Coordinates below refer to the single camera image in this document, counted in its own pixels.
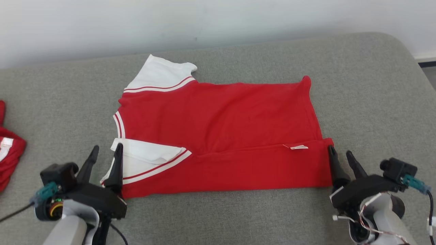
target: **red fabric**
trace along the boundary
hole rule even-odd
[[[0,159],[0,191],[3,191],[9,183],[10,177],[18,164],[20,156],[23,154],[26,147],[26,141],[20,138],[18,135],[2,127],[3,119],[5,115],[5,103],[0,101],[0,142],[4,138],[13,139],[12,146],[9,152],[3,158]]]
[[[124,93],[127,139],[185,147],[178,165],[125,184],[123,196],[331,185],[327,146],[309,98],[311,81],[214,85]],[[291,150],[305,145],[309,149]]]

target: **red stripe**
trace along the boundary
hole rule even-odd
[[[121,123],[119,123],[119,119],[118,119],[116,114],[115,114],[115,118],[116,118],[116,120],[118,122],[119,137],[122,138],[123,135],[122,135],[122,131],[121,131]]]
[[[138,89],[143,89],[143,88],[161,88],[161,89],[169,89],[169,88],[174,88],[174,87],[180,85],[181,83],[183,83],[184,81],[186,81],[186,79],[189,79],[189,78],[193,78],[193,77],[192,77],[192,76],[187,77],[187,78],[183,79],[181,82],[177,83],[176,85],[174,85],[174,86],[172,86],[172,87],[168,87],[168,88],[145,86],[145,87],[141,87],[141,88],[126,88],[126,89],[124,89],[124,91],[127,91],[127,90],[138,90]]]
[[[128,179],[131,179],[131,178],[134,178],[134,177],[138,177],[138,176],[144,175],[144,174],[149,173],[149,172],[151,172],[151,171],[153,171],[153,170],[156,170],[156,169],[158,169],[158,168],[160,168],[160,167],[163,167],[163,166],[165,166],[165,165],[167,165],[167,164],[169,164],[169,163],[172,163],[172,162],[174,162],[177,158],[179,158],[180,156],[182,156],[183,154],[185,154],[187,151],[188,151],[188,150],[186,149],[184,152],[182,152],[182,154],[178,155],[176,158],[174,158],[173,160],[171,160],[171,161],[169,161],[169,162],[167,162],[167,163],[164,163],[164,164],[162,164],[162,165],[159,165],[159,166],[157,166],[157,167],[155,167],[155,168],[153,168],[153,169],[150,169],[150,170],[148,170],[148,171],[145,171],[145,172],[143,172],[143,173],[140,173],[140,174],[137,174],[137,175],[133,175],[133,176],[129,176],[129,177],[125,177],[125,178],[123,178],[123,180],[128,180]]]

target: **black cable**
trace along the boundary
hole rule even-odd
[[[433,196],[432,193],[430,192],[430,190],[427,190],[427,194],[429,195],[430,198],[430,215],[429,215],[429,226],[430,229],[432,229],[432,219],[433,219]],[[432,245],[435,245],[435,241],[433,240],[433,236],[430,236],[430,242],[432,243]]]
[[[124,240],[125,245],[129,245],[127,243],[127,239],[124,237],[124,235],[121,233],[121,231],[119,231],[119,229],[117,227],[115,227],[112,223],[110,224],[110,227],[112,227],[112,229],[114,229],[121,236],[121,238]]]
[[[23,212],[24,210],[26,210],[26,209],[28,209],[28,208],[30,208],[32,206],[33,206],[33,202],[27,204],[26,206],[24,206],[24,207],[22,207],[20,209],[18,209],[17,211],[13,212],[12,214],[6,215],[5,217],[0,219],[0,223],[5,221],[5,220],[7,220],[7,219],[9,219],[9,218],[11,218],[11,217],[13,217],[13,216],[15,216],[15,215],[17,215],[17,214],[19,214],[19,213],[21,213],[21,212]]]

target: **white fabric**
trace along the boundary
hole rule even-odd
[[[5,159],[13,143],[14,143],[14,139],[10,139],[10,138],[2,139],[2,141],[0,142],[0,162],[3,161],[3,159]]]
[[[111,150],[115,151],[118,143],[123,144],[123,184],[132,183],[169,169],[186,157],[191,152],[183,147],[165,146],[139,140],[115,138]],[[109,177],[111,167],[101,179],[101,183]]]
[[[196,70],[197,67],[192,63],[177,64],[150,54],[138,75],[124,89],[124,92],[175,90],[194,80],[191,72]]]

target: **gray floor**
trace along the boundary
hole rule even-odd
[[[422,68],[430,83],[436,89],[436,66]]]

